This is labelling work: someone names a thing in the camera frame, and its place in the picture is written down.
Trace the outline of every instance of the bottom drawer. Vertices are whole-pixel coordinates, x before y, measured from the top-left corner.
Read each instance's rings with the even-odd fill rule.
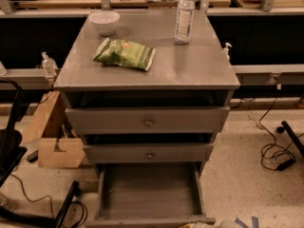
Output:
[[[178,228],[202,221],[200,178],[194,163],[122,163],[100,165],[99,198],[86,228]]]

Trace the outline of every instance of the green chip bag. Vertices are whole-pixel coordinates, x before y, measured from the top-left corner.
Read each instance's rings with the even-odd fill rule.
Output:
[[[147,71],[152,65],[154,54],[155,49],[153,47],[126,40],[106,38],[98,47],[94,55],[94,61]]]

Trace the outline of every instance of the black office chair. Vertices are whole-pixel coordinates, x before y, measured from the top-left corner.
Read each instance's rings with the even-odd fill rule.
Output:
[[[23,98],[23,89],[16,82],[0,78],[0,84],[10,84],[16,89],[15,98],[9,114],[8,125],[0,130],[0,187],[6,181],[13,169],[18,165],[27,152],[25,147],[20,146],[22,135],[15,130],[17,119],[20,119],[20,109]],[[80,195],[79,182],[74,181],[66,196],[66,200],[58,212],[56,218],[46,218],[35,215],[19,215],[0,206],[0,217],[15,223],[23,223],[35,227],[60,228],[63,224],[69,205],[74,196]]]

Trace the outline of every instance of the white plastic bottle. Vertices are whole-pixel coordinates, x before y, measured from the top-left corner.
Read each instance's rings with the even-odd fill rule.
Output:
[[[58,67],[57,67],[54,59],[48,57],[48,55],[45,51],[42,52],[42,57],[43,57],[42,68],[45,69],[45,71],[48,75],[56,75],[55,68],[58,68]]]
[[[178,4],[175,41],[179,44],[190,42],[191,27],[196,4],[194,0],[180,0]]]

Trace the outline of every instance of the power outlet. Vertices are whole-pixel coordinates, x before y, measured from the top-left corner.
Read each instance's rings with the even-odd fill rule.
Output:
[[[280,78],[281,74],[280,73],[271,73],[269,75],[269,78],[267,80],[267,85],[277,85],[279,84],[279,78]]]

